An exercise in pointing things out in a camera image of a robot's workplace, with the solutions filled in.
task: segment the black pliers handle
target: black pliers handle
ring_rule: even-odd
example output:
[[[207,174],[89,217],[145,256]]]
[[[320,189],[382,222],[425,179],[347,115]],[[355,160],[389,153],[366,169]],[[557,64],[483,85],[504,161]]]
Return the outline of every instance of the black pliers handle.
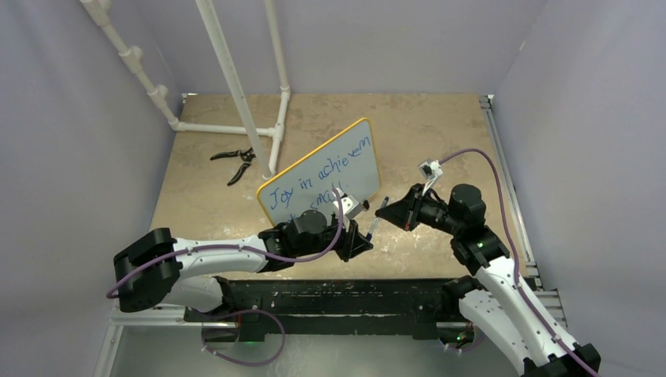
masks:
[[[213,161],[215,159],[225,159],[227,157],[240,157],[240,159],[243,160],[243,164],[240,165],[236,174],[234,174],[233,177],[231,178],[231,181],[227,182],[227,186],[230,186],[238,182],[238,180],[240,180],[240,178],[243,176],[243,173],[245,173],[245,170],[247,170],[247,168],[250,167],[250,165],[252,165],[252,159],[255,157],[255,154],[252,148],[246,151],[239,149],[233,152],[220,152],[212,156],[210,158],[210,161]]]

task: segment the whiteboard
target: whiteboard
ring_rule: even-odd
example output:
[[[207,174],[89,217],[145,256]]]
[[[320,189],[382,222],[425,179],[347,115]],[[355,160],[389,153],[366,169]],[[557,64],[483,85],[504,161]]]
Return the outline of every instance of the whiteboard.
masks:
[[[257,190],[257,200],[273,225],[318,210],[330,220],[331,189],[364,201],[379,191],[379,168],[370,120],[362,118],[279,173]]]

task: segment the table surface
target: table surface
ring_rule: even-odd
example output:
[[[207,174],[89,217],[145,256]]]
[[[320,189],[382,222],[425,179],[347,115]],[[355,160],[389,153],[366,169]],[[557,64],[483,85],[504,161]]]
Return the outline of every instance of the table surface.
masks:
[[[280,106],[279,95],[248,95],[247,102],[257,127],[273,126]],[[476,94],[293,94],[285,119],[278,169],[288,167],[362,117],[373,122],[382,177],[381,189],[370,199],[371,211],[356,218],[363,230],[369,228],[374,209],[384,196],[391,201],[400,199],[414,183],[423,182],[416,168],[423,160],[440,159],[462,148],[474,147],[486,151],[496,161]],[[181,120],[241,125],[229,95],[189,96]],[[271,139],[262,137],[262,143],[268,154]],[[270,228],[255,198],[257,188],[264,183],[258,164],[250,167],[238,183],[227,186],[240,166],[240,159],[209,160],[218,152],[249,147],[249,140],[243,135],[178,133],[151,229],[169,227],[173,236],[190,240],[229,240]],[[440,196],[448,200],[451,188],[459,183],[477,186],[488,207],[488,225],[506,243],[495,182],[485,160],[468,153],[446,163],[443,170],[445,175],[434,187]],[[509,216],[513,216],[508,199],[505,205]],[[513,224],[510,218],[510,231],[518,240]],[[375,249],[347,263],[330,253],[276,273],[226,273],[225,277],[384,279],[467,275],[467,270],[453,257],[450,239],[425,225],[404,232],[382,221],[373,236]],[[521,269],[525,274],[523,261]]]

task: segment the gray wall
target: gray wall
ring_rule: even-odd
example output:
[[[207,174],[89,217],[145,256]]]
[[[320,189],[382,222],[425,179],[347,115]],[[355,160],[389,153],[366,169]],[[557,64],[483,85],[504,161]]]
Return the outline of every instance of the gray wall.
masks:
[[[112,16],[174,89],[136,6]],[[0,375],[88,376],[173,134],[78,1],[0,2],[0,35]]]
[[[293,90],[495,93],[546,0],[278,0]],[[194,1],[141,0],[183,92],[227,86]],[[277,93],[262,0],[215,1],[243,88]]]
[[[604,376],[664,375],[664,19],[548,2],[493,103],[544,282]]]

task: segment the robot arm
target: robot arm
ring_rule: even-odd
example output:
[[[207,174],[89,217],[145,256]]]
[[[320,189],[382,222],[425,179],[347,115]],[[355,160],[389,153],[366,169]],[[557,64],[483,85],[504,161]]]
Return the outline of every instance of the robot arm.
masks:
[[[315,210],[238,240],[185,240],[173,238],[168,228],[152,230],[113,258],[117,281],[125,280],[118,286],[120,309],[131,313],[168,303],[207,313],[223,305],[225,285],[221,279],[202,275],[279,271],[300,262],[297,257],[319,258],[329,245],[345,262],[371,250],[372,244],[353,220],[364,206],[339,189],[338,196],[340,202],[334,205],[344,226],[337,237],[336,216],[329,225]]]
[[[436,171],[431,165],[426,162],[422,166]],[[405,231],[423,223],[453,235],[453,254],[473,278],[468,276],[445,287],[442,306],[473,321],[520,375],[587,375],[565,347],[597,371],[600,358],[594,347],[579,346],[558,325],[520,276],[500,238],[485,225],[485,203],[479,189],[457,185],[446,203],[430,190],[431,182],[413,185],[403,199],[375,214]],[[496,302],[478,287],[490,291]]]

